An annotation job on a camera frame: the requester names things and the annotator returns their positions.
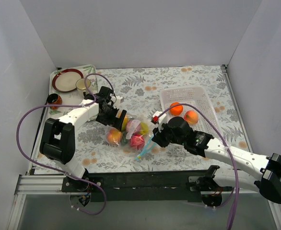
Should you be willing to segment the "floral table mat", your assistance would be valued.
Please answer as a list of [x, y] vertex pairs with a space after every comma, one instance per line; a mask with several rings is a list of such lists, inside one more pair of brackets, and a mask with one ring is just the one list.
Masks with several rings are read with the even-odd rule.
[[[168, 68], [96, 69], [80, 66], [87, 75], [96, 72], [97, 87], [112, 85], [116, 95], [123, 97], [121, 109], [132, 116], [148, 121], [161, 110], [160, 92], [180, 86], [202, 86], [212, 102], [220, 130], [227, 143], [249, 150], [236, 106], [228, 89], [223, 66], [183, 66]], [[95, 121], [84, 124], [76, 133], [76, 158], [92, 173], [138, 171], [204, 170], [219, 162], [185, 151], [181, 146], [154, 147], [140, 160], [130, 148], [110, 145], [106, 141], [108, 129]]]

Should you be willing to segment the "red rimmed plate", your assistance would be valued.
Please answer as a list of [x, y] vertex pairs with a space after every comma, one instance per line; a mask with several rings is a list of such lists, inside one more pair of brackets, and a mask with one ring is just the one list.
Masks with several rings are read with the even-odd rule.
[[83, 79], [83, 74], [77, 69], [65, 69], [57, 73], [52, 80], [52, 87], [63, 93], [76, 90], [76, 82]]

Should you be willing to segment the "white plastic mesh basket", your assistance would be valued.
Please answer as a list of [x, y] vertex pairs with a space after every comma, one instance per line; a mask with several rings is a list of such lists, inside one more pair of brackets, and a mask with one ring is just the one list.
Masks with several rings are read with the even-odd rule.
[[203, 87], [190, 85], [164, 89], [160, 92], [160, 102], [163, 111], [175, 102], [192, 105], [193, 107], [184, 105], [180, 116], [184, 117], [189, 110], [193, 110], [198, 114], [198, 123], [189, 125], [193, 130], [211, 134], [215, 138], [219, 138], [215, 130], [222, 133], [212, 102]]

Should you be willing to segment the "cream yellow cup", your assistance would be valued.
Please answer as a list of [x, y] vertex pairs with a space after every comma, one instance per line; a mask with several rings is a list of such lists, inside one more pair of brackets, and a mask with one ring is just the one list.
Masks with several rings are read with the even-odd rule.
[[91, 82], [90, 82], [90, 80], [89, 79], [83, 79], [83, 78], [81, 78], [81, 79], [78, 79], [77, 81], [76, 81], [76, 89], [77, 89], [77, 91], [78, 91], [78, 93], [79, 93], [79, 95], [83, 98], [85, 95], [87, 95], [89, 92], [88, 92], [88, 90], [87, 90], [87, 88], [86, 88], [86, 85], [85, 84], [87, 84], [87, 86], [88, 86], [88, 88], [90, 88], [90, 86], [91, 86]]

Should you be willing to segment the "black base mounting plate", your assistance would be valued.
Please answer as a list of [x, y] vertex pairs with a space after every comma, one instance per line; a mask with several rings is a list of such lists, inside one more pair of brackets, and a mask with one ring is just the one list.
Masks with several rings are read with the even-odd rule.
[[62, 192], [86, 193], [92, 202], [183, 200], [201, 202], [202, 193], [221, 197], [232, 186], [218, 186], [213, 181], [217, 166], [207, 170], [88, 173], [83, 180], [64, 177]]

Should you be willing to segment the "aluminium frame rail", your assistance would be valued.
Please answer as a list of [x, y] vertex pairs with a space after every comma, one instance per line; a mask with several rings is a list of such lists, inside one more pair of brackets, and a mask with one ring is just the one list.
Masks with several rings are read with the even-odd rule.
[[57, 195], [61, 193], [64, 177], [64, 175], [20, 175], [6, 229], [18, 228], [27, 195]]

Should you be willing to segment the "purple fake onion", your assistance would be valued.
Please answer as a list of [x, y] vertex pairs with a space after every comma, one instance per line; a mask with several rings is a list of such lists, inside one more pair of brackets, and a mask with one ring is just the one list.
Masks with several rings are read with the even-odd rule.
[[132, 132], [132, 133], [138, 132], [140, 129], [139, 125], [140, 125], [140, 120], [131, 119], [128, 121], [128, 123], [126, 125], [126, 131]]

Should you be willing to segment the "peach fake fruit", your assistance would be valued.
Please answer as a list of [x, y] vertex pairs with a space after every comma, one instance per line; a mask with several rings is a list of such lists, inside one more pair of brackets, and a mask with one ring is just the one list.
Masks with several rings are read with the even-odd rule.
[[113, 128], [109, 130], [106, 139], [109, 144], [118, 145], [121, 142], [122, 133], [119, 130]]
[[185, 113], [184, 120], [187, 121], [190, 125], [195, 125], [198, 123], [199, 116], [195, 111], [189, 110]]

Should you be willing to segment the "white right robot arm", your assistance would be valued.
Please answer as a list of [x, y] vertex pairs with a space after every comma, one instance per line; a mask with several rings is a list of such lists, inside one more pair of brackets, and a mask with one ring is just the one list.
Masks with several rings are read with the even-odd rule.
[[193, 155], [214, 159], [233, 166], [238, 171], [222, 170], [211, 166], [199, 180], [205, 189], [239, 187], [260, 193], [267, 200], [281, 204], [281, 155], [258, 155], [236, 147], [227, 148], [211, 134], [193, 130], [179, 116], [167, 120], [165, 115], [155, 115], [152, 123], [153, 142], [160, 147], [177, 144]]

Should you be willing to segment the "orange fake fruit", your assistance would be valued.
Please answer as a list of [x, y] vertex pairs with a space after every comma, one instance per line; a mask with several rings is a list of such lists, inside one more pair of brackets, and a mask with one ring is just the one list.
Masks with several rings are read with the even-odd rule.
[[183, 106], [179, 102], [175, 102], [170, 105], [169, 112], [173, 116], [179, 116], [183, 112], [183, 109]]

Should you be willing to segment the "yellow green fake mango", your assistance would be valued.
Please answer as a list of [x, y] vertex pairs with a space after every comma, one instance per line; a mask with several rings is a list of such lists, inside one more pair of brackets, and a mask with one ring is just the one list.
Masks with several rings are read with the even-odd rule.
[[127, 115], [125, 115], [124, 119], [123, 119], [123, 123], [122, 123], [122, 127], [121, 127], [121, 131], [125, 131], [126, 130], [126, 125], [129, 122], [129, 118]]

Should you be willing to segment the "green fake vegetable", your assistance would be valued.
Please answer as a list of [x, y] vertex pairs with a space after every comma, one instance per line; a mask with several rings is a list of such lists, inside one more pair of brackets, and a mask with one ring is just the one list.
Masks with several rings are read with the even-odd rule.
[[125, 145], [127, 145], [127, 144], [129, 144], [129, 140], [128, 140], [128, 139], [125, 139], [125, 138], [122, 138], [122, 140], [121, 140], [121, 145], [122, 145], [122, 146], [125, 146]]

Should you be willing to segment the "yellow fake lemon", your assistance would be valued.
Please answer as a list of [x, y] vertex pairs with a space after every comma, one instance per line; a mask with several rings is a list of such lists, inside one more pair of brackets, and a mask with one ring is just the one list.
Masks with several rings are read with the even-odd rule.
[[146, 123], [144, 123], [144, 122], [141, 122], [141, 123], [140, 123], [140, 131], [139, 131], [139, 133], [140, 133], [141, 135], [147, 135], [148, 132], [149, 132], [149, 127], [148, 127], [148, 125], [147, 125]]

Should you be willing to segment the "red fake apple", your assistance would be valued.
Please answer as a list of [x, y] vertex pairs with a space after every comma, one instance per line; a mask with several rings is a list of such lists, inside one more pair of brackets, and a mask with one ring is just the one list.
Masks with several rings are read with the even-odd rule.
[[136, 150], [141, 150], [145, 145], [145, 139], [142, 135], [133, 135], [131, 136], [129, 145]]

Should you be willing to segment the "clear zip top bag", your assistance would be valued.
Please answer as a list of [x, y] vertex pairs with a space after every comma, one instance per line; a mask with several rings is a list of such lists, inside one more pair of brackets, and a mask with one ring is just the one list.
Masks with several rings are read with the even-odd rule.
[[[126, 115], [128, 116], [129, 120], [131, 120], [131, 119], [138, 119], [138, 120], [140, 120], [140, 122], [144, 122], [144, 123], [146, 123], [146, 124], [148, 125], [148, 123], [145, 122], [144, 120], [141, 120], [141, 119], [136, 118], [136, 117], [134, 117], [134, 116], [132, 116], [132, 115], [129, 115], [129, 114], [126, 114]], [[108, 141], [107, 141], [107, 139], [106, 139], [106, 142], [107, 142], [107, 144], [109, 144], [109, 145], [111, 145], [111, 146], [118, 147], [120, 150], [128, 150], [128, 151], [130, 151], [131, 153], [134, 153], [134, 154], [135, 154], [135, 159], [136, 159], [137, 161], [139, 161], [139, 160], [141, 160], [141, 159], [144, 157], [145, 154], [149, 153], [150, 151], [152, 151], [152, 149], [153, 149], [154, 147], [156, 147], [156, 144], [152, 141], [153, 134], [151, 134], [150, 126], [148, 125], [148, 127], [149, 127], [149, 132], [148, 132], [148, 134], [147, 134], [147, 135], [142, 135], [142, 136], [144, 137], [144, 139], [145, 139], [145, 145], [144, 145], [144, 147], [143, 147], [142, 149], [140, 149], [140, 150], [136, 150], [136, 149], [132, 148], [129, 144], [127, 144], [127, 145], [125, 145], [125, 146], [122, 146], [122, 145], [121, 145], [121, 142], [120, 142], [118, 145], [109, 144]], [[106, 136], [107, 136], [109, 130], [111, 130], [111, 129], [113, 129], [113, 127], [107, 126]], [[131, 136], [133, 136], [133, 135], [136, 135], [136, 134], [141, 135], [141, 134], [139, 133], [139, 131], [138, 131], [138, 132], [135, 132], [135, 133], [127, 132], [126, 130], [125, 130], [125, 131], [120, 131], [120, 132], [122, 133], [122, 138], [125, 138], [125, 139], [130, 140], [130, 139], [131, 139]]]

